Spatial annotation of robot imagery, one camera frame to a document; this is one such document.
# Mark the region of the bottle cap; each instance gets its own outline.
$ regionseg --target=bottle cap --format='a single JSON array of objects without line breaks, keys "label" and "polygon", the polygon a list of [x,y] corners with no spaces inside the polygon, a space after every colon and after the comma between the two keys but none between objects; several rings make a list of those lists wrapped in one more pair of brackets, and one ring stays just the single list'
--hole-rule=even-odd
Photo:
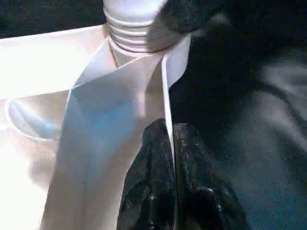
[{"label": "bottle cap", "polygon": [[181,35],[168,30],[157,16],[165,2],[104,0],[114,42],[131,52],[156,52],[173,45]]}]

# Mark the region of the black cloth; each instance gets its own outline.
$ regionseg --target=black cloth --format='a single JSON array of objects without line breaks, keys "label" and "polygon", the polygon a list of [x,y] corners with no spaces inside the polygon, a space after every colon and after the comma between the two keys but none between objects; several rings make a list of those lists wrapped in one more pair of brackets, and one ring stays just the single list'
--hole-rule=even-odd
[{"label": "black cloth", "polygon": [[307,229],[306,47],[219,26],[170,89],[173,122],[199,130],[251,229]]}]

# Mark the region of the dark background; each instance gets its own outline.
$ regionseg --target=dark background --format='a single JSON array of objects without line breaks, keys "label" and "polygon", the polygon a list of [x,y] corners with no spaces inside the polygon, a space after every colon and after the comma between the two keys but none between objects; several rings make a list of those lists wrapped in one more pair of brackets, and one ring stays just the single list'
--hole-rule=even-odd
[{"label": "dark background", "polygon": [[0,38],[105,22],[102,0],[0,0]]}]

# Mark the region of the white paper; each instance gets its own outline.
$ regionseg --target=white paper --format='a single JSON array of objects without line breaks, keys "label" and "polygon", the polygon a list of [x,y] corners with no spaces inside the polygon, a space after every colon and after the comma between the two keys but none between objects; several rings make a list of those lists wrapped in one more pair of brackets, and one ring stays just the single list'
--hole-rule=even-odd
[{"label": "white paper", "polygon": [[[108,42],[100,46],[70,91],[42,230],[116,229],[124,179],[143,130],[161,117],[172,126],[168,87],[185,70],[189,42],[188,36],[168,56],[139,57],[108,72],[113,62],[101,65]],[[184,56],[180,66],[178,56]]]}]

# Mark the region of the dark fabric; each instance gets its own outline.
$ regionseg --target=dark fabric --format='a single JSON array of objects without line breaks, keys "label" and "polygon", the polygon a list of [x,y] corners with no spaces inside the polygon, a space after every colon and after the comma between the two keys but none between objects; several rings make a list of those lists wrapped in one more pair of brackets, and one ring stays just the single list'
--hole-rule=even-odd
[{"label": "dark fabric", "polygon": [[232,2],[232,25],[192,42],[172,118],[199,130],[251,229],[305,230],[306,1]]},{"label": "dark fabric", "polygon": [[174,125],[181,230],[248,230],[245,212],[229,182],[212,166],[212,156],[197,130]]},{"label": "dark fabric", "polygon": [[117,230],[172,230],[175,175],[164,119],[149,125],[142,147],[128,170]]},{"label": "dark fabric", "polygon": [[105,22],[102,0],[0,0],[0,38]]}]

